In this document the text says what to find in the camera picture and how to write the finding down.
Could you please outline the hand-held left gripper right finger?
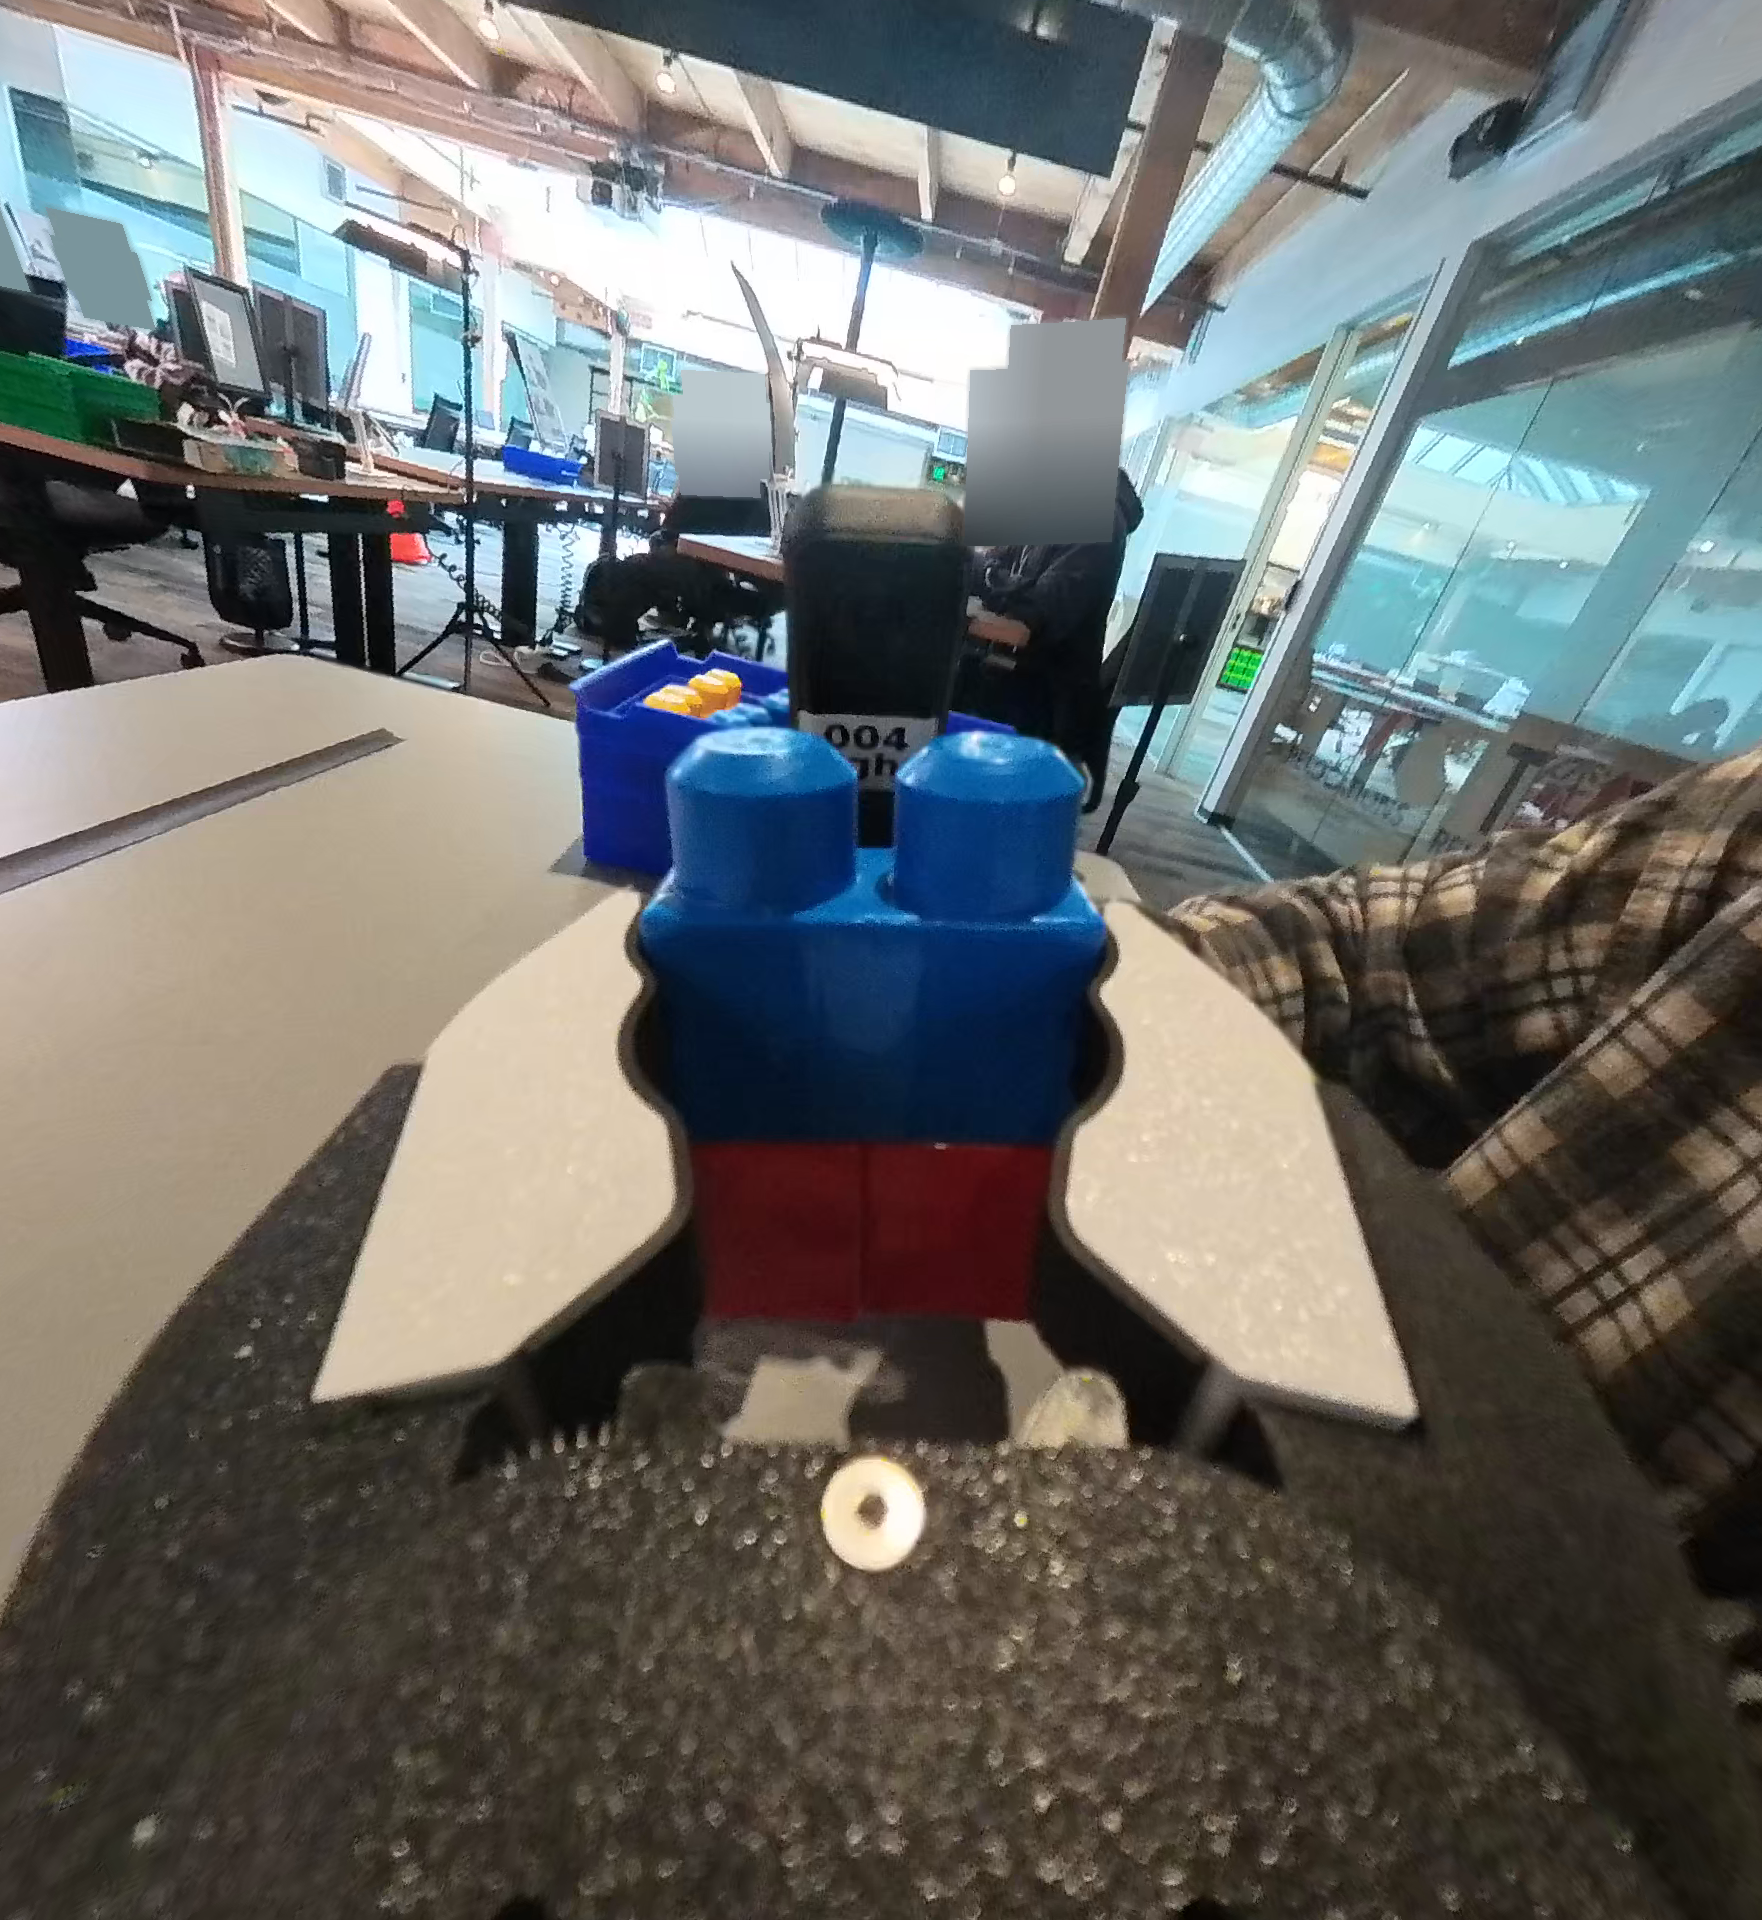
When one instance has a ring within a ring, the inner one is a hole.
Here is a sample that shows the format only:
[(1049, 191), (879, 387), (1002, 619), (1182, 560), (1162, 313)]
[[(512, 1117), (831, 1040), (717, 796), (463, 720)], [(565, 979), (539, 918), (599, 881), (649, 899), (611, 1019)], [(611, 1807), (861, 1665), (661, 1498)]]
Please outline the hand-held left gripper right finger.
[(1312, 1071), (1146, 908), (1102, 910), (1099, 1088), (1055, 1227), (1092, 1281), (1142, 1438), (1213, 1450), (1280, 1410), (1404, 1433), (1420, 1400)]

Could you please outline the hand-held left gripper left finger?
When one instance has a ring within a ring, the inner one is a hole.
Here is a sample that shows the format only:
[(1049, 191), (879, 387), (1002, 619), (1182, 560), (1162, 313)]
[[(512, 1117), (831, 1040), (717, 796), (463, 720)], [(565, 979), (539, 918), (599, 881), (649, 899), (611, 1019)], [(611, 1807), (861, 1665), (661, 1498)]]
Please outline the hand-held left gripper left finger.
[(317, 1406), (494, 1384), (687, 1219), (686, 1150), (636, 1051), (642, 908), (597, 899), (428, 1047)]

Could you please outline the blue plastic bin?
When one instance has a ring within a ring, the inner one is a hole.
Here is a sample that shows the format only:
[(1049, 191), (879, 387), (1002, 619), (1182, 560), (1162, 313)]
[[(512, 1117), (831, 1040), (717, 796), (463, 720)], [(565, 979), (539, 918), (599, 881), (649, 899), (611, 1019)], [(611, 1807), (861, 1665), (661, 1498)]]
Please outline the blue plastic bin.
[(588, 860), (664, 877), (671, 864), (668, 768), (706, 731), (730, 731), (719, 711), (651, 708), (670, 685), (691, 685), (702, 674), (730, 674), (739, 683), (736, 711), (761, 711), (775, 725), (790, 721), (789, 676), (782, 668), (719, 651), (683, 654), (658, 638), (587, 672), (576, 683), (581, 734), (583, 850)]

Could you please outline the red mega block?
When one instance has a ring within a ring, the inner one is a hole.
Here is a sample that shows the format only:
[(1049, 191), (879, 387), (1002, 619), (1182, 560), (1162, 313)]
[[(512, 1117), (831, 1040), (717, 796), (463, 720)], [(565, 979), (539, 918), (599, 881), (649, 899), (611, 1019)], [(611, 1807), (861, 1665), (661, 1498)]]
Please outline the red mega block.
[(698, 1144), (704, 1312), (1025, 1321), (1053, 1171), (1027, 1144)]

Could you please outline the blue mega block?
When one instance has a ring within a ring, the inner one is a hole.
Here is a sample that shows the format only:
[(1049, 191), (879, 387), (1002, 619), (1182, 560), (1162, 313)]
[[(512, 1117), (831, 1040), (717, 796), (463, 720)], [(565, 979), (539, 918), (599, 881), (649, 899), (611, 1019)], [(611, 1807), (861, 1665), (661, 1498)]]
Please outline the blue mega block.
[(1074, 877), (1079, 768), (1018, 731), (943, 731), (859, 842), (856, 768), (798, 729), (671, 763), (671, 864), (640, 913), (661, 1084), (698, 1142), (1050, 1144), (1102, 913)]

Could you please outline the person's right forearm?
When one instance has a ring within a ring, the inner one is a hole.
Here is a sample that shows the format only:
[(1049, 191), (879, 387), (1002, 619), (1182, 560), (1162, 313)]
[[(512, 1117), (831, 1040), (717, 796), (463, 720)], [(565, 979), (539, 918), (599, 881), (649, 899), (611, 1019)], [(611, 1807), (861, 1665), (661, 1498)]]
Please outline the person's right forearm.
[(1682, 1527), (1762, 1774), (1762, 741), (1166, 925), (1547, 1312)]

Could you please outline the black screen on stand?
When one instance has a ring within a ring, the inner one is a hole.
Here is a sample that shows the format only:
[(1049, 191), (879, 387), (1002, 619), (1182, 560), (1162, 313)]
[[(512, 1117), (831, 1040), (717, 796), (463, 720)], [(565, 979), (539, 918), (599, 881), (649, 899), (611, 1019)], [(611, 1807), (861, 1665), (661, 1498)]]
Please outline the black screen on stand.
[(1102, 668), (1106, 743), (1119, 717), (1144, 708), (1126, 769), (1105, 781), (1097, 796), (1111, 795), (1094, 850), (1112, 847), (1142, 787), (1142, 771), (1164, 715), (1186, 708), (1201, 687), (1224, 619), (1244, 574), (1240, 558), (1158, 555), (1149, 564), (1133, 617)]

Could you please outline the black light stand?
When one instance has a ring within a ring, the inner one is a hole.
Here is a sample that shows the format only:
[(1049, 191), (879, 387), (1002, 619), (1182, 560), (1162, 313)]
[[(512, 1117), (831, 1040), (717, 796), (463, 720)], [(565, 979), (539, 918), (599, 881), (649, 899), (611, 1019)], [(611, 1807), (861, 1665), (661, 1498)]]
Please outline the black light stand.
[[(471, 694), (475, 654), (486, 651), (512, 674), (535, 703), (552, 711), (554, 705), (536, 680), (520, 665), (507, 636), (507, 615), (487, 615), (477, 588), (477, 518), (479, 479), (475, 448), (475, 353), (481, 341), (475, 294), (475, 257), (459, 234), (447, 238), (428, 227), (390, 219), (374, 209), (356, 209), (337, 227), (342, 246), (377, 255), (410, 276), (435, 283), (452, 281), (462, 302), (462, 426), (458, 433), (462, 487), (458, 491), (462, 524), (462, 595), (444, 629), (406, 663), (394, 661), (394, 678), (417, 680), (445, 691)], [(422, 678), (420, 668), (444, 644), (462, 640), (462, 678), (458, 682)]]

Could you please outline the long wooden desk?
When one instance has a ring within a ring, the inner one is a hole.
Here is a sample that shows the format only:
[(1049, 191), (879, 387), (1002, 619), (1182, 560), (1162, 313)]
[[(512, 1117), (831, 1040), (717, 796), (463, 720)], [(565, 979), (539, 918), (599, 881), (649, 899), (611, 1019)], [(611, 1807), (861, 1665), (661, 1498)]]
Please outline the long wooden desk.
[(390, 520), (426, 528), (438, 508), (458, 503), (458, 491), (447, 485), (394, 473), (207, 473), (0, 421), (0, 481), (29, 478), (162, 490), (173, 518), (190, 512), (203, 534), (324, 536), (334, 655), (388, 678), (390, 663), (397, 661), (394, 564), (386, 547)]

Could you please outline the black ceiling panel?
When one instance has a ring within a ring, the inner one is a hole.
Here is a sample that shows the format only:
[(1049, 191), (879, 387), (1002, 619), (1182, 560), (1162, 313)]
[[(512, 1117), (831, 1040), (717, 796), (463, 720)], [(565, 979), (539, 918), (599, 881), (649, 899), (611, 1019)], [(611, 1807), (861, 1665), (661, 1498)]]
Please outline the black ceiling panel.
[(557, 20), (940, 131), (1101, 169), (1147, 55), (1105, 3), (560, 2)]

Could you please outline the black trash bin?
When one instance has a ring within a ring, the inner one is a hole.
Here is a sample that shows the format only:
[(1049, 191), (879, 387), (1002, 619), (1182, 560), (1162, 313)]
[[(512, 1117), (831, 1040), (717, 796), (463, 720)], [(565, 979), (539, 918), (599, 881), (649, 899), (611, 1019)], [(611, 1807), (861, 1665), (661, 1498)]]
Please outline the black trash bin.
[(295, 623), (293, 566), (286, 543), (268, 534), (202, 536), (203, 573), (221, 646), (235, 655), (274, 651), (272, 636)]

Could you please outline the black computer monitor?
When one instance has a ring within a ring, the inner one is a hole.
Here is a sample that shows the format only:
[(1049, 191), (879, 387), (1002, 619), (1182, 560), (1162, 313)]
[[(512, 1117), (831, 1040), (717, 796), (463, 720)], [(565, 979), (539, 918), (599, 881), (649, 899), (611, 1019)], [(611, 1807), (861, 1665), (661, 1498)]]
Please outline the black computer monitor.
[(227, 396), (266, 403), (271, 378), (253, 293), (213, 271), (188, 266), (168, 281), (175, 342)]
[(322, 426), (332, 399), (324, 311), (271, 285), (253, 289), (253, 307), (264, 376), (280, 396), (284, 416), (295, 423)]

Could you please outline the black office chair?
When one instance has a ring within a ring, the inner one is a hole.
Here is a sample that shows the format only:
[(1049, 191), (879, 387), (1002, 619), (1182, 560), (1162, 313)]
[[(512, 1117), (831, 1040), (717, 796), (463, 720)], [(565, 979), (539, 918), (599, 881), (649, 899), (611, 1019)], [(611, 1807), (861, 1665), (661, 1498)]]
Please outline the black office chair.
[(109, 638), (149, 636), (173, 646), (184, 668), (207, 663), (202, 646), (172, 629), (94, 598), (93, 558), (145, 547), (168, 530), (138, 498), (52, 478), (0, 481), (0, 615), (25, 612), (49, 694), (91, 687), (96, 678), (82, 632), (94, 620)]

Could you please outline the stack of green bins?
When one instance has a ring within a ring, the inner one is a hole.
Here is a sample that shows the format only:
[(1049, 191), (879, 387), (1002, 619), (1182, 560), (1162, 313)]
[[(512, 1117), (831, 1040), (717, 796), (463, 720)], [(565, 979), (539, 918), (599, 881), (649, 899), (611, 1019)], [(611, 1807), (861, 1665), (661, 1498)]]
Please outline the stack of green bins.
[(157, 423), (157, 388), (122, 371), (0, 348), (0, 421), (56, 440), (111, 448), (115, 423)]

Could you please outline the silver ceiling duct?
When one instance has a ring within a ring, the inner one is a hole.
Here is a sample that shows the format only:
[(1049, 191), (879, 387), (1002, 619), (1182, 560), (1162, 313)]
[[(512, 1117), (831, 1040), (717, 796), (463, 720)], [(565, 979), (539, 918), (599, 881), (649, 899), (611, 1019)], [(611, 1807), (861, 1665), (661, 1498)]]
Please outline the silver ceiling duct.
[(1259, 69), (1251, 99), (1184, 183), (1142, 301), (1149, 309), (1228, 224), (1274, 160), (1335, 101), (1353, 56), (1345, 2), (1168, 2), (1153, 15)]

